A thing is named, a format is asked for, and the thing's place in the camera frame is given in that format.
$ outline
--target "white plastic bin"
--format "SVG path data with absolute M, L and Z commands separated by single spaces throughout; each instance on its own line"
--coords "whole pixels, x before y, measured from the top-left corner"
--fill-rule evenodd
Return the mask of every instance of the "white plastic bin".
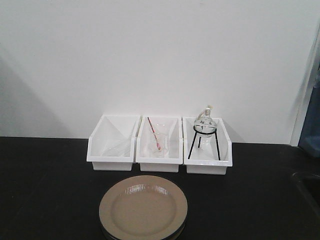
M 86 161 L 94 170 L 131 171 L 139 116 L 103 115 L 88 141 Z
M 216 145 L 216 138 L 213 134 L 210 138 L 201 138 L 200 148 L 198 148 L 199 134 L 194 141 L 190 159 L 189 151 L 195 136 L 194 121 L 195 117 L 183 117 L 183 139 L 184 156 L 183 164 L 186 165 L 186 172 L 190 174 L 217 174 L 225 175 L 227 167 L 232 163 L 232 143 L 227 133 L 222 118 L 213 118 L 217 123 L 216 134 L 219 145 L 220 160 Z
M 154 135 L 147 116 L 144 115 L 136 141 L 135 161 L 140 164 L 141 171 L 177 173 L 179 165 L 183 164 L 181 118 L 149 116 L 149 119 L 154 128 L 160 128 L 161 133 L 167 135 L 167 151 L 162 157 L 156 157 L 152 153 L 150 144 Z

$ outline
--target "black table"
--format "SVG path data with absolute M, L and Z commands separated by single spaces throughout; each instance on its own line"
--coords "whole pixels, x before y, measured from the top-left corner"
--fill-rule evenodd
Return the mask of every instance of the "black table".
M 320 174 L 299 148 L 234 143 L 226 175 L 94 171 L 87 139 L 0 137 L 0 240 L 103 240 L 98 208 L 116 182 L 153 174 L 175 182 L 189 204 L 181 240 L 319 240 L 320 219 L 291 180 Z

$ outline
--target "plate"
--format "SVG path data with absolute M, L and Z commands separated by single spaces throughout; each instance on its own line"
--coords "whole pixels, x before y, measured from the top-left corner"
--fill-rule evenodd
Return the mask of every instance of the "plate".
M 103 230 L 116 240 L 175 239 L 184 228 L 187 212 L 182 190 L 153 175 L 118 182 L 105 193 L 99 206 Z

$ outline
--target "ring stand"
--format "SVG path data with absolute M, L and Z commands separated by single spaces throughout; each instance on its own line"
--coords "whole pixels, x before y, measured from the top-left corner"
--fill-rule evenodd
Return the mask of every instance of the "ring stand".
M 191 157 L 191 152 L 192 152 L 192 149 L 194 148 L 194 144 L 195 144 L 195 140 L 196 140 L 197 134 L 202 134 L 202 135 L 212 135 L 212 134 L 214 134 L 215 135 L 215 142 L 216 142 L 216 150 L 218 152 L 218 158 L 219 158 L 219 161 L 220 161 L 220 151 L 219 151 L 219 144 L 218 144 L 218 137 L 217 137 L 217 129 L 215 129 L 213 132 L 200 132 L 200 131 L 196 130 L 195 126 L 193 126 L 193 130 L 195 131 L 195 133 L 194 133 L 193 141 L 192 141 L 192 144 L 191 144 L 191 149 L 190 149 L 190 152 L 189 152 L 188 159 L 190 159 L 190 157 Z M 201 142 L 201 137 L 199 137 L 198 148 L 200 148 L 200 142 Z

